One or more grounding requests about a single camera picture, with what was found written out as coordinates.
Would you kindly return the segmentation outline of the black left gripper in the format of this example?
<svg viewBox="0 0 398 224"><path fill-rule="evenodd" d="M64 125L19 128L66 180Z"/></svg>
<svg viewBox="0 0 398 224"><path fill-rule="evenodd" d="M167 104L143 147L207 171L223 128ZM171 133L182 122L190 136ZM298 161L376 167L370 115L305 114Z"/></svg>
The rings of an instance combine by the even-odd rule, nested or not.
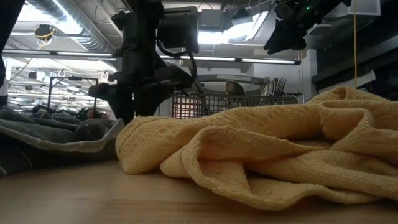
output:
<svg viewBox="0 0 398 224"><path fill-rule="evenodd" d="M122 0L129 12L119 12L112 21L123 33L123 44L115 52L121 58L121 71L116 72L115 85L100 83L89 88L89 96L113 100L117 119L129 124L137 116L153 116L159 105L170 98L169 90L190 88L195 70L185 72L176 65L166 65L168 56L180 60L194 53L186 48L166 49L157 40L157 27L164 15L162 0Z"/></svg>

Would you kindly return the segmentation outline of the yellow terry cloth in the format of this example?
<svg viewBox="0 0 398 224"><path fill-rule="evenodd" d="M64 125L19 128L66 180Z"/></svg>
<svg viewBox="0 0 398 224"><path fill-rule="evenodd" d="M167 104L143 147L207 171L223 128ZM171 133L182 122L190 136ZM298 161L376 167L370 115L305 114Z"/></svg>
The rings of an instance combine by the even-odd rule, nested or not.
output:
<svg viewBox="0 0 398 224"><path fill-rule="evenodd" d="M339 86L303 105L138 117L116 154L127 174L158 169L261 210L398 201L398 102Z"/></svg>

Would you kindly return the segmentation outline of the long ceiling light strip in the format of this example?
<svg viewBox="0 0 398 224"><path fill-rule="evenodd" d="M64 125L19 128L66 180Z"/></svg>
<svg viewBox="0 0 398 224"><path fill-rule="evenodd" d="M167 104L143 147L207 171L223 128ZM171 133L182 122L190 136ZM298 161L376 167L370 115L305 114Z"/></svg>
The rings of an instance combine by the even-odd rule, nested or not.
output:
<svg viewBox="0 0 398 224"><path fill-rule="evenodd" d="M53 50L24 50L24 49L5 49L3 56L7 57L33 57L33 58L85 58L87 60L108 60L115 61L119 56L108 53L89 53L89 52L65 52ZM231 57L205 57L194 56L195 60L209 62L237 62L237 63L260 63L276 65L300 65L299 60L277 60L259 58L231 58Z"/></svg>

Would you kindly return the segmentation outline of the person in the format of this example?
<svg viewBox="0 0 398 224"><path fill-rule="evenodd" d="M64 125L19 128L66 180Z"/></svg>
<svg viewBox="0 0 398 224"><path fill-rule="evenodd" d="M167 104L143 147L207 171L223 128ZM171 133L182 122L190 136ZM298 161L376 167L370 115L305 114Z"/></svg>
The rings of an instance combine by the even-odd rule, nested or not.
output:
<svg viewBox="0 0 398 224"><path fill-rule="evenodd" d="M101 113L95 108L82 108L76 114L76 117L80 121L85 121L88 119L108 119L108 115L106 113Z"/></svg>

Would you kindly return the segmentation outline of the black overhead rack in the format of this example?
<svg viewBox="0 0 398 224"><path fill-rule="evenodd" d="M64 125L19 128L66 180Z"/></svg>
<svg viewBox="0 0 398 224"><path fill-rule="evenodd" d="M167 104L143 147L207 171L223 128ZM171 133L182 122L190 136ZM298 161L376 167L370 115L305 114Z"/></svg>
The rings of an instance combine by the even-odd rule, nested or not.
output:
<svg viewBox="0 0 398 224"><path fill-rule="evenodd" d="M360 77L393 62L398 62L398 35L371 47L357 55L357 61L349 58L344 62L320 72L312 77L317 90L354 78L355 65Z"/></svg>

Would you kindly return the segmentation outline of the grey ceiling box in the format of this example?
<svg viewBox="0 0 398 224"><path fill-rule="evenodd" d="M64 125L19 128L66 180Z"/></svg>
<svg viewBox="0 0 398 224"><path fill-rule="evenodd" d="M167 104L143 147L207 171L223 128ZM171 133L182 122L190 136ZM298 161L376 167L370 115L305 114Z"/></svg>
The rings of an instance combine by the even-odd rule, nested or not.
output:
<svg viewBox="0 0 398 224"><path fill-rule="evenodd" d="M221 12L216 9L202 9L200 15L200 30L220 32L222 27Z"/></svg>

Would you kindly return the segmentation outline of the grey mesh cutlery basket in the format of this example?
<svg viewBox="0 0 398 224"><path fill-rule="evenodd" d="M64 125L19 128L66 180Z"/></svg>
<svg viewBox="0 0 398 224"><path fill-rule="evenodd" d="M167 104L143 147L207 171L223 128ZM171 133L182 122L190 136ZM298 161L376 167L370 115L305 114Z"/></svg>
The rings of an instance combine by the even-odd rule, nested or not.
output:
<svg viewBox="0 0 398 224"><path fill-rule="evenodd" d="M298 103L300 92L282 96L261 95L261 85L265 78L241 75L200 75L201 87L195 86L183 91L176 91L172 98L172 117L177 119L199 118L213 115L238 107L256 107L267 105L286 105ZM228 80L238 82L244 89L243 95L229 95L225 92Z"/></svg>

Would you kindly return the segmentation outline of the white ceiling box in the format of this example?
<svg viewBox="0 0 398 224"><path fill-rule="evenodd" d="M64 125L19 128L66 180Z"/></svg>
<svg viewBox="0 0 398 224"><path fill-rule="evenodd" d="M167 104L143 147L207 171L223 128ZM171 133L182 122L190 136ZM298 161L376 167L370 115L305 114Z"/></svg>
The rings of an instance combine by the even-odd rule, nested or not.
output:
<svg viewBox="0 0 398 224"><path fill-rule="evenodd" d="M361 16L380 16L381 1L380 0L352 0L348 8L349 14L357 14Z"/></svg>

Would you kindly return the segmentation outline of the grey checked cloth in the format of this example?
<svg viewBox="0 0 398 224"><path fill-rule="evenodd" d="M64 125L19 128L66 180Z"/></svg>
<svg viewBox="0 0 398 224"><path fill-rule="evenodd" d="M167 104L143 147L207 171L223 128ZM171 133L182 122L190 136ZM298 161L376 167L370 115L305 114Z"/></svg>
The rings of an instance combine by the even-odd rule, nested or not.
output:
<svg viewBox="0 0 398 224"><path fill-rule="evenodd" d="M122 120L80 121L69 115L0 108L0 178L43 167L105 161L116 156Z"/></svg>

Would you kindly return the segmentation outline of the black background frame stand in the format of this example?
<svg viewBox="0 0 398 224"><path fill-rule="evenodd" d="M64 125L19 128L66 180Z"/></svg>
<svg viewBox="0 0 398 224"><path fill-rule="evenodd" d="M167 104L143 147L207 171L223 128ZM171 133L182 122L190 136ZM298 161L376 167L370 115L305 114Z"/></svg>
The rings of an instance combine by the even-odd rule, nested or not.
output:
<svg viewBox="0 0 398 224"><path fill-rule="evenodd" d="M95 84L99 84L99 79L98 78L87 78L87 77L78 77L78 76L70 76L70 77L50 77L50 82L49 82L49 92L48 92L48 98L47 98L47 109L50 108L50 102L51 102L51 97L52 97L52 89L53 87L56 87L60 81L63 81L64 79L68 79L71 81L82 81L82 80L94 80ZM53 81L57 79L58 82L56 84L53 84Z"/></svg>

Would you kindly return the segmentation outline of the black and white post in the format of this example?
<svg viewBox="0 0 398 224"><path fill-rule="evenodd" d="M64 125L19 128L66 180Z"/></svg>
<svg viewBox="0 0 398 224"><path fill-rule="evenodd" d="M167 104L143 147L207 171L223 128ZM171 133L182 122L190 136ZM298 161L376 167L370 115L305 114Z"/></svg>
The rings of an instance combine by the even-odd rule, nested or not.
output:
<svg viewBox="0 0 398 224"><path fill-rule="evenodd" d="M6 106L8 101L8 79L6 78L6 67L4 60L0 59L0 107Z"/></svg>

